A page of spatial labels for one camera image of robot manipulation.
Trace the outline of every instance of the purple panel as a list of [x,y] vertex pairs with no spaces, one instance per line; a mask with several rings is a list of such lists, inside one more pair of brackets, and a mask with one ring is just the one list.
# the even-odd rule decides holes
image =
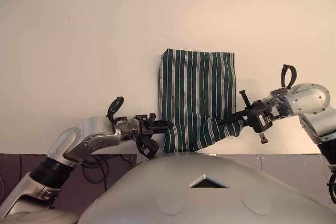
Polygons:
[[4,183],[4,188],[0,184],[0,204],[11,193],[19,182],[19,156],[16,154],[0,154],[0,176]]
[[[22,154],[22,177],[30,172],[45,155]],[[136,155],[122,155],[122,157],[136,164]],[[107,176],[107,188],[111,187],[122,175],[124,175],[131,165],[123,160],[120,155],[108,159],[109,173]],[[18,154],[0,154],[0,176],[4,181],[4,196],[0,199],[0,204],[14,189],[19,180],[20,161]],[[102,177],[100,168],[88,169],[86,174],[91,179]],[[82,167],[77,167],[65,182],[59,198],[55,201],[55,208],[75,212],[80,215],[94,200],[104,193],[104,184],[91,184],[87,182],[82,173]]]
[[[331,171],[328,167],[328,161],[325,158],[323,158],[323,159],[324,159],[324,168],[325,168],[325,171],[326,171],[326,184],[327,184],[327,183],[329,183],[329,180],[330,180]],[[332,202],[332,200],[330,198],[330,194],[328,194],[328,195],[329,195],[329,204],[331,206],[333,206],[334,210],[336,210],[336,205]]]

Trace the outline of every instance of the black clamp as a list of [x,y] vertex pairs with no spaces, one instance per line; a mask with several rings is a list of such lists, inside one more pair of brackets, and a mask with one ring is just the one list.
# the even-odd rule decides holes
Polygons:
[[272,127],[272,121],[270,120],[270,113],[262,101],[258,100],[250,104],[245,90],[239,92],[244,99],[246,104],[245,110],[236,112],[227,118],[224,118],[217,125],[223,125],[228,123],[233,123],[238,120],[242,120],[244,126],[250,126],[256,133],[261,133],[270,127]]
[[172,123],[163,120],[155,120],[156,115],[150,113],[147,115],[136,115],[135,119],[139,120],[139,135],[137,139],[137,148],[139,152],[147,158],[152,158],[156,155],[159,145],[152,139],[153,134],[164,133]]

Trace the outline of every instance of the green striped bag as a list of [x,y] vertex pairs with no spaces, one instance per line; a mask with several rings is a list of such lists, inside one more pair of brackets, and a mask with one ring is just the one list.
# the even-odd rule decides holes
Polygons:
[[194,152],[238,136],[241,121],[216,125],[236,111],[234,54],[168,49],[159,70],[159,110],[174,123],[165,152]]

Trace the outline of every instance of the robotic arm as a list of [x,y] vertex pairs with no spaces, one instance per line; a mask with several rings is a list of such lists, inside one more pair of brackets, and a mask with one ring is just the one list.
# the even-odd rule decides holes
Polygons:
[[111,103],[107,116],[89,118],[81,127],[64,131],[46,157],[23,177],[2,203],[0,220],[18,212],[49,209],[75,167],[99,149],[135,140],[139,152],[152,158],[159,149],[152,135],[163,133],[173,124],[155,120],[154,113],[149,118],[136,115],[133,119],[115,119],[113,115],[122,104],[123,97],[118,97]]
[[[287,70],[291,80],[285,86]],[[329,181],[332,201],[336,204],[336,110],[330,105],[329,91],[318,84],[298,84],[292,87],[297,77],[296,69],[284,65],[281,73],[282,88],[274,90],[262,100],[250,104],[245,90],[240,91],[246,108],[221,120],[218,125],[242,120],[244,126],[251,126],[259,133],[261,143],[268,143],[264,131],[272,127],[272,122],[297,115],[300,123],[312,141],[320,149],[329,163],[333,175]]]

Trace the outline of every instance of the vent grille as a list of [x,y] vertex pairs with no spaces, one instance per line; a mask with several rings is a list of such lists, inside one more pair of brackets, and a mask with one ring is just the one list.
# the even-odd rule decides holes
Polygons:
[[196,179],[189,186],[191,188],[230,188],[224,183],[221,183],[205,174]]

